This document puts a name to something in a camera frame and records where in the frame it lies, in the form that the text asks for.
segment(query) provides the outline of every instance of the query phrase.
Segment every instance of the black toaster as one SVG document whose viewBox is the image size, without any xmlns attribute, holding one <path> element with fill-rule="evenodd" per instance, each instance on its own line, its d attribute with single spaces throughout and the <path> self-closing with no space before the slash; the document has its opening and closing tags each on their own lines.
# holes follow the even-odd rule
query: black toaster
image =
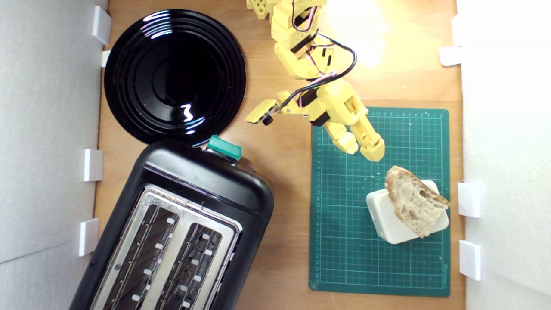
<svg viewBox="0 0 551 310">
<path fill-rule="evenodd" d="M 262 178 L 211 149 L 149 145 L 71 310 L 233 309 L 273 210 Z"/>
</svg>

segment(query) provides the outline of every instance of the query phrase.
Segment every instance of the green cutting mat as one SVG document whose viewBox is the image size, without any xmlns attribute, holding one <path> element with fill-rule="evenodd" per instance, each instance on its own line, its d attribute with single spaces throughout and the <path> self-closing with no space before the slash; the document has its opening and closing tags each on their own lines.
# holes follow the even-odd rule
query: green cutting mat
<svg viewBox="0 0 551 310">
<path fill-rule="evenodd" d="M 369 108 L 382 161 L 337 149 L 312 129 L 310 288 L 386 295 L 450 295 L 450 229 L 392 245 L 377 236 L 365 197 L 393 165 L 436 182 L 450 199 L 449 115 L 440 109 Z"/>
</svg>

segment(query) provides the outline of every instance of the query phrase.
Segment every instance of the wooden table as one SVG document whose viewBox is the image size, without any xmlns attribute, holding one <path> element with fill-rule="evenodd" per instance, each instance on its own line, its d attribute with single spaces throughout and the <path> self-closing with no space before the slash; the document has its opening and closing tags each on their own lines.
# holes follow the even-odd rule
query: wooden table
<svg viewBox="0 0 551 310">
<path fill-rule="evenodd" d="M 220 135 L 243 147 L 244 156 L 271 182 L 275 208 L 237 309 L 401 309 L 465 308 L 465 279 L 458 270 L 456 184 L 462 179 L 462 94 L 458 68 L 442 68 L 438 49 L 451 44 L 453 0 L 329 0 L 320 31 L 354 48 L 359 63 L 346 78 L 373 106 L 445 108 L 451 135 L 451 296 L 377 296 L 313 292 L 308 288 L 310 124 L 302 117 L 276 116 L 269 127 L 244 122 L 261 100 L 293 91 L 273 53 L 267 20 L 257 20 L 245 0 L 110 0 L 111 43 L 134 21 L 157 10 L 186 8 L 212 16 L 237 37 L 247 63 L 247 91 L 233 123 Z M 338 57 L 346 67 L 349 56 Z M 144 144 L 115 121 L 102 93 L 99 148 L 105 152 L 104 181 L 98 183 L 95 217 L 100 231 Z"/>
</svg>

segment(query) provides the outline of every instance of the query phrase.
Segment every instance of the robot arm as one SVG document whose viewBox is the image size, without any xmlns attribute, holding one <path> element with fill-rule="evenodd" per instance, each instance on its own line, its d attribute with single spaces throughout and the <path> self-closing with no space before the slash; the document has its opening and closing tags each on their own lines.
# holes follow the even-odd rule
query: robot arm
<svg viewBox="0 0 551 310">
<path fill-rule="evenodd" d="M 274 114 L 299 114 L 313 126 L 323 126 L 343 152 L 353 154 L 360 149 L 368 160 L 378 162 L 385 154 L 384 140 L 369 123 L 368 110 L 352 86 L 339 78 L 355 63 L 339 76 L 332 72 L 334 47 L 344 46 L 319 35 L 315 27 L 317 12 L 326 2 L 247 0 L 247 8 L 253 9 L 259 19 L 270 15 L 272 38 L 276 41 L 274 52 L 291 78 L 307 80 L 310 84 L 293 94 L 279 92 L 277 99 L 264 100 L 245 120 L 269 125 Z"/>
</svg>

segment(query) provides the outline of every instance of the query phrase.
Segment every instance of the white bracket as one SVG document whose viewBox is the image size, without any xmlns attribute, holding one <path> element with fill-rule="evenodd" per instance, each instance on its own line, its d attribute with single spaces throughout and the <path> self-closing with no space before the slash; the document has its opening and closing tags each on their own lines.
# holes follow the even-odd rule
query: white bracket
<svg viewBox="0 0 551 310">
<path fill-rule="evenodd" d="M 481 247 L 477 244 L 459 241 L 459 272 L 473 280 L 480 281 L 480 253 Z"/>
<path fill-rule="evenodd" d="M 84 181 L 103 180 L 103 151 L 97 149 L 84 150 Z"/>
<path fill-rule="evenodd" d="M 481 189 L 475 183 L 457 183 L 457 200 L 459 214 L 468 217 L 480 218 Z"/>
<path fill-rule="evenodd" d="M 94 8 L 92 35 L 103 45 L 109 45 L 111 36 L 111 17 L 100 6 Z"/>
<path fill-rule="evenodd" d="M 109 59 L 109 55 L 111 54 L 111 50 L 103 51 L 103 54 L 101 54 L 101 67 L 105 68 L 107 66 L 107 59 Z"/>
<path fill-rule="evenodd" d="M 99 219 L 97 218 L 80 223 L 78 256 L 85 256 L 94 251 L 98 245 L 98 229 Z"/>
<path fill-rule="evenodd" d="M 438 51 L 440 63 L 444 67 L 459 65 L 463 61 L 463 50 L 461 49 L 464 40 L 463 30 L 462 19 L 460 15 L 457 14 L 451 19 L 453 46 L 444 46 Z"/>
</svg>

